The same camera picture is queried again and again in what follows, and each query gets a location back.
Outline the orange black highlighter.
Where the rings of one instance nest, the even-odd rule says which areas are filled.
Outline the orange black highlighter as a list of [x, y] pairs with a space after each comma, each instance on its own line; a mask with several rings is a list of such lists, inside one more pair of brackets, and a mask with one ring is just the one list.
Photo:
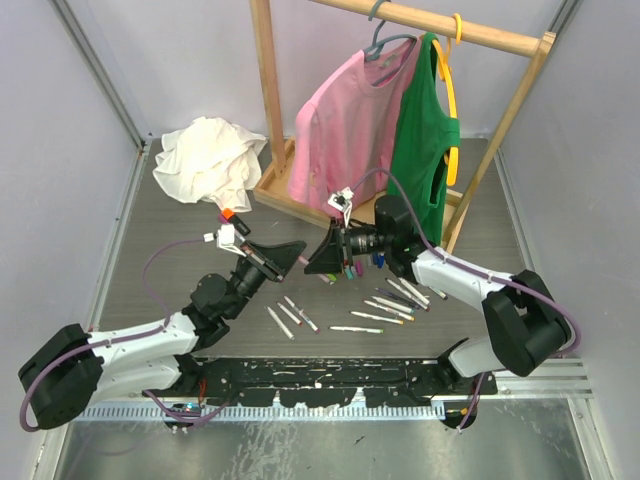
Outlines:
[[251, 229], [248, 225], [232, 209], [223, 209], [219, 215], [219, 220], [222, 223], [233, 225], [235, 230], [242, 236], [251, 234]]

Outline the red cap marker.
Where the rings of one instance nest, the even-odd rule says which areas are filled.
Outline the red cap marker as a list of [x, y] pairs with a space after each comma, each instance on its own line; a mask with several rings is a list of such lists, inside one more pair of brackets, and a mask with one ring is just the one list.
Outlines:
[[292, 311], [289, 310], [289, 308], [287, 308], [284, 304], [277, 302], [277, 306], [280, 308], [280, 310], [291, 320], [293, 321], [296, 325], [301, 326], [302, 325], [302, 320], [299, 319]]

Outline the magenta cap marker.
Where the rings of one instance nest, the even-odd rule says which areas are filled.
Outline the magenta cap marker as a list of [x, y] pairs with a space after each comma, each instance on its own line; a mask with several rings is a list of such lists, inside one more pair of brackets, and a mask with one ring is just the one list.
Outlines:
[[284, 296], [284, 300], [287, 304], [294, 310], [294, 312], [316, 333], [320, 333], [320, 328], [313, 322], [313, 320], [304, 312], [303, 309], [298, 307], [296, 303], [289, 298], [288, 296]]

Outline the light grey cap marker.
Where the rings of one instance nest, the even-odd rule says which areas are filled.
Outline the light grey cap marker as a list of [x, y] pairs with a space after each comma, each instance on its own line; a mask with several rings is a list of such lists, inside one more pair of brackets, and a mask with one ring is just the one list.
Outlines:
[[269, 306], [265, 307], [266, 311], [268, 312], [269, 316], [272, 318], [272, 320], [276, 323], [276, 325], [278, 326], [278, 328], [280, 329], [280, 331], [291, 341], [293, 341], [295, 339], [294, 334], [291, 332], [291, 330], [284, 324], [284, 322], [281, 320], [281, 318], [276, 314], [276, 312]]

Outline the teal cap marker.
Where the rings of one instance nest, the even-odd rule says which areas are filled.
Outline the teal cap marker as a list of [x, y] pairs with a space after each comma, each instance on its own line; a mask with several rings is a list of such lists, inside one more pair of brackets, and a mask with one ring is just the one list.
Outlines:
[[386, 299], [386, 298], [373, 296], [372, 299], [375, 300], [379, 304], [386, 305], [386, 306], [388, 306], [388, 307], [390, 307], [392, 309], [404, 312], [406, 314], [413, 314], [415, 312], [415, 309], [410, 307], [410, 306], [407, 306], [407, 305], [404, 305], [404, 304], [401, 304], [401, 303], [398, 303], [398, 302], [395, 302], [395, 301], [392, 301], [392, 300], [389, 300], [389, 299]]

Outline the yellow cap marker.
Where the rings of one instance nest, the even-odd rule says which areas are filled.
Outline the yellow cap marker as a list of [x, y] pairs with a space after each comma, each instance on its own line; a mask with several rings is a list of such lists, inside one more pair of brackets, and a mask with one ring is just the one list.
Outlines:
[[415, 321], [415, 318], [414, 318], [413, 315], [405, 313], [405, 312], [402, 312], [402, 311], [397, 310], [397, 309], [394, 309], [392, 307], [385, 306], [385, 305], [382, 305], [382, 304], [379, 304], [379, 303], [376, 303], [376, 302], [370, 301], [370, 300], [363, 300], [363, 303], [366, 304], [366, 305], [369, 305], [369, 306], [371, 306], [373, 308], [376, 308], [376, 309], [382, 310], [384, 312], [393, 314], [396, 317], [399, 317], [399, 318], [401, 318], [403, 320]]

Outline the green cap marker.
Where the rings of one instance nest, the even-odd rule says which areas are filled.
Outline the green cap marker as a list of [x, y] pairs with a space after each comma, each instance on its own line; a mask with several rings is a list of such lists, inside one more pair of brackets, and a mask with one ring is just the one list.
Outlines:
[[351, 333], [366, 333], [380, 335], [384, 333], [384, 329], [380, 328], [366, 328], [366, 327], [354, 327], [354, 326], [330, 326], [329, 330], [336, 332], [351, 332]]

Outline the blue cap marker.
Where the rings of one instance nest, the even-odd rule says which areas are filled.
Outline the blue cap marker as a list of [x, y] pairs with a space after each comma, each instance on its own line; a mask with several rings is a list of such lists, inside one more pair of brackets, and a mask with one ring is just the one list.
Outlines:
[[433, 291], [436, 295], [438, 295], [441, 299], [448, 300], [448, 295], [442, 290], [432, 286], [429, 286], [429, 289]]

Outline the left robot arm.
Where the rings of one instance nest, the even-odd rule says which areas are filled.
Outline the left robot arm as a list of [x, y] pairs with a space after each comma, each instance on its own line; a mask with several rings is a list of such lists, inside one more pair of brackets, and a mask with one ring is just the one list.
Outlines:
[[306, 248], [301, 240], [240, 243], [229, 277], [207, 274], [189, 303], [155, 322], [113, 331], [59, 329], [18, 371], [25, 396], [21, 428], [50, 430], [90, 405], [132, 391], [194, 393], [200, 384], [192, 355], [217, 343], [265, 281], [281, 282]]

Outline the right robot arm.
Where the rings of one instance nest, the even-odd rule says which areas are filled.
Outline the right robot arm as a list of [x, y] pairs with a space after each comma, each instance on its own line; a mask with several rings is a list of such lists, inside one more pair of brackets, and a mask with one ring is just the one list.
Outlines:
[[475, 376], [489, 371], [526, 377], [572, 342], [569, 322], [538, 274], [493, 272], [424, 241], [399, 196], [376, 199], [373, 223], [353, 220], [351, 197], [350, 189], [330, 196], [329, 206], [340, 215], [330, 221], [304, 270], [310, 275], [337, 274], [357, 256], [381, 254], [398, 284], [412, 295], [422, 285], [481, 312], [486, 337], [463, 339], [438, 359], [438, 379], [447, 392], [462, 393]]

